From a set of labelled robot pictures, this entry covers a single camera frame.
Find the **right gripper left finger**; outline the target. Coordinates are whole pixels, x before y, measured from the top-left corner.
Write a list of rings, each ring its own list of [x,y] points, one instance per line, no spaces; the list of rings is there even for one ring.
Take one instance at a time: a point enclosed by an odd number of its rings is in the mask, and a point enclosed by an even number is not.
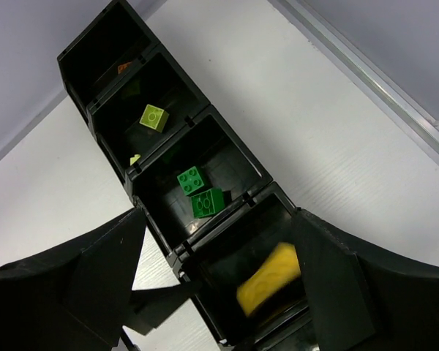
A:
[[[119,343],[146,217],[100,227],[0,267],[0,350],[112,350]]]

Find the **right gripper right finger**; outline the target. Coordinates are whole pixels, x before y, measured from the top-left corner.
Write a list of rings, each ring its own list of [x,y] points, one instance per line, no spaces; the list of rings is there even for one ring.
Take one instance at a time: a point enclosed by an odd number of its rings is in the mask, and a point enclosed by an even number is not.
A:
[[[301,208],[293,226],[321,350],[439,350],[439,267]]]

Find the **yellow long lego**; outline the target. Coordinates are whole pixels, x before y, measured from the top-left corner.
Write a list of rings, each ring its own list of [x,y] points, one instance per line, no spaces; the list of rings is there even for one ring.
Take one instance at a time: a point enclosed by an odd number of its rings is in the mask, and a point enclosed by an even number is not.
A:
[[[296,248],[293,244],[278,243],[261,267],[236,291],[236,299],[249,317],[283,287],[301,277]]]

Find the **lime green square lego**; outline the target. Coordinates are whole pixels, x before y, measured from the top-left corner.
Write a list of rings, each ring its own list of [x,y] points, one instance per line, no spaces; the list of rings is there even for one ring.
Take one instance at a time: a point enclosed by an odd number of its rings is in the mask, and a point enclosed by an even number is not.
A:
[[[130,158],[130,166],[134,165],[141,158],[140,154],[135,154]]]

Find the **dark green curved lego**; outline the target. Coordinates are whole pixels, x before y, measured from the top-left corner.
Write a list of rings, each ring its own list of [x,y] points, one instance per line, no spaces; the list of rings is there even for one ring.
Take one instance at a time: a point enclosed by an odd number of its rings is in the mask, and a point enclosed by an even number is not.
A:
[[[225,208],[224,195],[219,188],[210,188],[200,192],[193,195],[190,200],[195,218],[213,216]]]

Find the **dark green square lego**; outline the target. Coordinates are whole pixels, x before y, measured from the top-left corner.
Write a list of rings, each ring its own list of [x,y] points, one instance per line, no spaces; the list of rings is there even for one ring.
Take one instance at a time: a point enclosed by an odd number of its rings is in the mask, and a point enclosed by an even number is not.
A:
[[[203,191],[208,181],[200,167],[193,166],[177,176],[182,192],[186,196],[193,196]]]

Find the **lime green small lego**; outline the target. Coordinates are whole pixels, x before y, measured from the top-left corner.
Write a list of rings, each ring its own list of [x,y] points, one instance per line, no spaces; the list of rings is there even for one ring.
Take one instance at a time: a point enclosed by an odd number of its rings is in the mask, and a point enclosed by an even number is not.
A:
[[[157,132],[162,132],[168,117],[169,113],[166,110],[153,105],[147,105],[140,118],[139,124]]]

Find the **orange brown lego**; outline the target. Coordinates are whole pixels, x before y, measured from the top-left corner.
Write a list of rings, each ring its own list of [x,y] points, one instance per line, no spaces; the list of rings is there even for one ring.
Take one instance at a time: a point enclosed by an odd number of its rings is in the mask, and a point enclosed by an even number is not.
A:
[[[128,61],[126,63],[120,64],[117,66],[117,73],[120,75],[124,70],[126,70],[130,65],[132,61]]]

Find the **black compartment bin row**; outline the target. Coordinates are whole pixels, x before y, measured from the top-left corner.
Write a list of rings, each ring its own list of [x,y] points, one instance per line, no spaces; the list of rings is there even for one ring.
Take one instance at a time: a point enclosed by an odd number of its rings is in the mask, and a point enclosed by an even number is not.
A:
[[[297,261],[295,207],[127,1],[59,55],[64,87],[221,350],[316,350],[301,278],[245,304],[243,283]]]

